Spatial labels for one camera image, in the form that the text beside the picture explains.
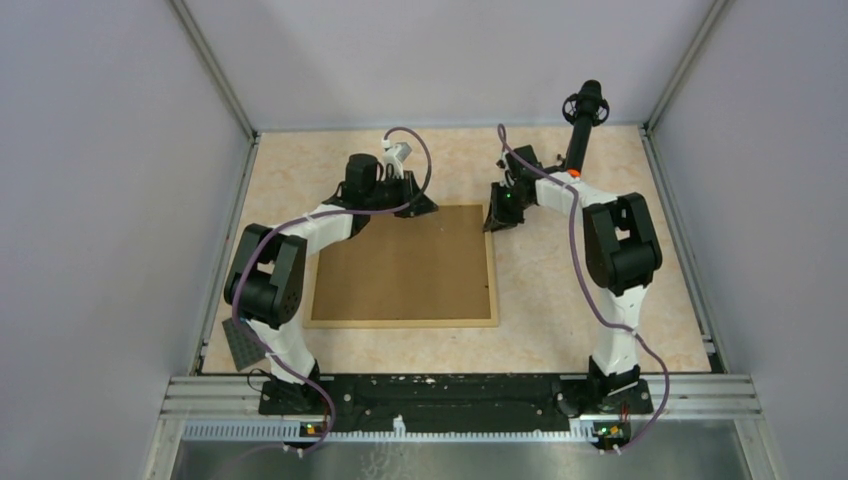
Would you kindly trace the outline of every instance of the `purple cable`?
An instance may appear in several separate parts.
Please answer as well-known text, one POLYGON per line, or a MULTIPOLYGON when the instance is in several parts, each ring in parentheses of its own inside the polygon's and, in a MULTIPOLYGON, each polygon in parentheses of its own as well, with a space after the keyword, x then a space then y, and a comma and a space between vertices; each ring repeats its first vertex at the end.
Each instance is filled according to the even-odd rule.
MULTIPOLYGON (((424 183, 421 185, 421 190, 416 194, 416 196, 414 196, 412 198, 412 200, 410 200, 407 203, 404 203, 403 205, 393 207, 393 208, 388 208, 388 209, 385 209, 385 210, 330 210, 330 211, 318 212, 314 215, 310 215, 309 218, 318 219, 318 218, 328 217, 330 215, 342 215, 342 214, 347 214, 347 215, 384 215, 384 214, 389 214, 389 213, 397 213, 397 212, 400 212, 401 210, 408 208, 409 205, 412 202, 414 202, 415 200, 417 200, 417 198, 424 195, 424 192, 427 190, 427 186, 430 185, 430 177, 432 176, 432 173, 433 173, 433 160, 430 156, 430 149, 427 148, 427 144, 424 143, 424 139, 421 138, 421 136, 418 135, 418 133, 416 133, 415 130, 412 130, 411 128, 407 128, 407 127, 392 127, 392 128, 390 128, 389 130, 386 131, 385 135, 383 135, 383 138, 384 139, 389 138, 389 135, 391 135, 394 132, 406 132, 406 133, 412 135, 413 137, 415 137, 415 140, 417 140, 418 143, 421 144, 421 149, 424 150, 424 155, 427 157, 427 174, 424 177, 424 183)), ((254 265, 256 265, 256 262, 259 260, 259 255, 262 253, 262 251, 265 249, 265 247, 268 245, 268 243, 271 241, 271 239, 274 238, 274 236, 276 234, 280 233, 281 231, 285 230, 286 228, 293 227, 295 225, 299 225, 301 223, 304 223, 309 218, 307 218, 305 216, 295 218, 294 220, 289 220, 288 222, 283 223, 282 225, 279 225, 278 227, 271 230, 267 235, 265 235, 264 238, 262 238, 262 240, 259 242, 259 245, 256 246, 256 249, 253 251, 253 254, 251 254, 250 258, 247 260, 247 264, 244 267, 244 271, 250 272, 251 270, 253 270, 254 265)), ((330 418, 327 421, 327 428, 324 429, 323 432, 321 432, 321 436, 318 438, 318 440, 314 444, 312 444, 310 447, 303 450, 303 455, 307 455, 307 454, 315 451, 315 449, 317 449, 322 443, 324 443, 324 439, 326 439, 327 435, 333 430, 333 425, 336 422, 336 405, 335 405, 335 403, 333 403, 333 399, 330 398, 330 394, 328 394, 327 391, 324 390, 321 387, 321 385, 318 385, 317 383, 313 382, 312 380, 310 380, 310 379, 304 377, 303 375, 300 375, 296 371, 294 371, 290 366, 288 366, 284 361, 282 361, 278 356, 276 356, 274 354, 274 352, 271 350, 271 348, 268 345, 266 345, 265 342, 263 342, 262 339, 260 339, 255 333, 253 333, 253 331, 251 329, 242 325, 242 322, 236 321, 236 319, 241 318, 241 316, 239 315, 238 304, 239 304, 239 300, 241 299, 241 294, 242 294, 242 290, 244 289, 245 282, 247 282, 247 275, 242 275, 241 278, 239 278, 238 283, 236 284, 235 291, 233 292, 233 303, 232 303, 232 307, 233 307, 232 308, 232 317, 234 319, 233 323, 236 325, 236 327, 239 329, 239 331, 241 331, 242 334, 246 335, 254 343, 256 343, 257 345, 262 347, 262 349, 266 353, 268 353, 269 356, 274 359, 274 362, 277 365, 279 365, 280 368, 285 370, 286 373, 288 373, 289 375, 293 376, 294 378, 300 380, 301 382, 303 382, 306 385, 309 385, 310 387, 315 389, 315 391, 317 391, 318 394, 321 395, 321 397, 323 397, 324 400, 327 402, 327 406, 330 407, 330 418)), ((210 480, 218 477, 219 475, 221 475, 221 473, 225 472, 226 470, 229 470, 234 465, 238 464, 239 462, 241 462, 245 458, 249 457, 250 455, 253 455, 254 453, 260 452, 262 450, 267 450, 267 449, 270 449, 270 448, 282 448, 282 447, 280 447, 278 445, 259 445, 257 447, 254 447, 254 448, 242 453, 241 455, 239 455, 238 457, 233 459, 231 462, 229 462, 228 464, 221 467, 221 469, 218 470, 215 473, 215 475, 213 475, 210 478, 210 480)))
POLYGON ((520 155, 515 153, 515 150, 513 150, 508 143, 506 143, 506 127, 503 123, 498 124, 498 138, 500 139, 501 145, 503 146, 504 150, 509 152, 510 155, 512 155, 513 157, 515 157, 515 159, 518 160, 522 165, 524 165, 525 168, 529 169, 536 175, 546 178, 551 182, 559 185, 560 187, 565 188, 566 190, 571 192, 572 195, 574 195, 574 200, 572 200, 571 202, 571 213, 569 213, 568 215, 568 245, 571 249, 571 262, 574 264, 574 273, 577 274, 577 283, 580 284, 580 290, 583 291, 583 296, 586 298, 586 302, 589 304, 589 308, 592 309, 592 313, 595 314, 595 318, 597 318, 598 321, 601 322, 601 325, 603 325, 604 327, 616 330, 623 330, 627 333, 632 334, 636 341, 639 342, 639 345, 642 346, 642 349, 645 350, 645 353, 653 357, 654 360, 656 360, 662 368, 663 380, 665 382, 665 392, 663 392, 663 398, 660 401, 660 406, 657 407, 653 416, 651 416, 651 419, 648 420, 648 423, 646 423, 645 426, 641 430, 639 430, 639 433, 637 433, 636 436, 633 437, 633 439, 630 440, 629 443, 627 443, 627 445, 619 448, 619 452, 624 453, 626 450, 629 450, 631 447, 633 447, 634 445, 636 445, 636 443, 639 442, 643 434, 647 432, 648 429, 651 428, 651 426, 653 426, 657 422, 657 419, 660 417, 663 410, 665 410, 665 407, 668 404, 669 390, 671 388, 671 376, 668 372, 668 367, 666 366, 663 359, 660 358, 660 356, 657 355, 656 352, 651 350, 650 347, 648 347, 648 344, 645 342, 645 339, 642 338, 642 335, 636 332, 633 327, 624 325, 622 323, 612 323, 607 321, 607 319, 604 318, 604 316, 601 314, 601 311, 598 309, 597 304, 595 304, 595 300, 592 298, 592 293, 589 292, 589 286, 586 284, 586 278, 583 276, 583 270, 581 270, 580 268, 580 258, 577 255, 577 241, 574 236, 575 217, 577 216, 577 204, 579 203, 578 200, 580 196, 580 194, 577 192, 577 189, 563 182, 562 180, 553 177, 545 173, 544 171, 534 167, 530 162, 524 160, 523 158, 521 158, 520 155))

